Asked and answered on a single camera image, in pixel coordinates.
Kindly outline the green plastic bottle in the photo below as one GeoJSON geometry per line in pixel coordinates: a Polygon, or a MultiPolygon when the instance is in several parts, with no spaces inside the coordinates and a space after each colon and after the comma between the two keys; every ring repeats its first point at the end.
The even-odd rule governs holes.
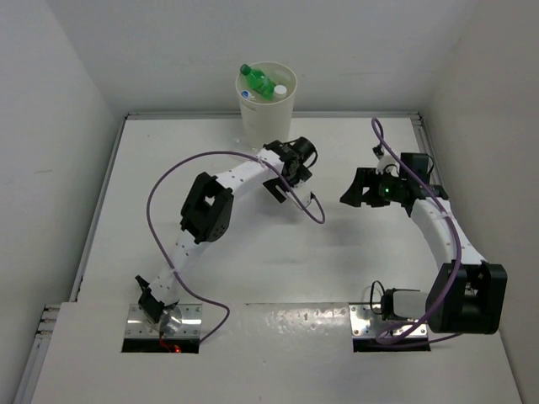
{"type": "Polygon", "coordinates": [[[276,84],[262,70],[242,64],[239,71],[251,90],[266,100],[273,99],[276,84]]]}

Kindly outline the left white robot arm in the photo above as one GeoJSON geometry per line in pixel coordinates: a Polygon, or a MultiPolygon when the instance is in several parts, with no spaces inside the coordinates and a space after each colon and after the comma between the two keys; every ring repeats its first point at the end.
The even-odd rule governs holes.
{"type": "Polygon", "coordinates": [[[179,302],[177,286],[188,288],[179,281],[181,274],[192,269],[203,252],[223,237],[232,217],[233,204],[244,195],[265,188],[278,202],[292,199],[315,223],[325,222],[323,209],[317,218],[307,208],[311,200],[296,192],[312,176],[310,168],[318,159],[316,147],[305,137],[294,141],[272,141],[262,146],[258,154],[250,155],[240,151],[205,151],[172,166],[153,185],[146,204],[148,228],[163,255],[167,267],[149,282],[136,276],[141,288],[138,304],[150,321],[158,323],[165,310],[179,302]],[[231,156],[243,159],[236,167],[218,174],[200,173],[196,176],[180,209],[179,236],[173,252],[167,252],[160,241],[151,218],[152,199],[157,188],[183,165],[202,157],[231,156]]]}

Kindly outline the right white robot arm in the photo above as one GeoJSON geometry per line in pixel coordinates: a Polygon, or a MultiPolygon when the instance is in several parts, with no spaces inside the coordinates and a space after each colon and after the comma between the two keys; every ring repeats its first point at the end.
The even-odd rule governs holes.
{"type": "Polygon", "coordinates": [[[493,334],[499,328],[508,275],[469,242],[451,212],[444,188],[430,183],[430,157],[404,152],[398,174],[390,162],[359,167],[340,203],[359,208],[401,205],[421,230],[439,267],[426,297],[433,332],[493,334]]]}

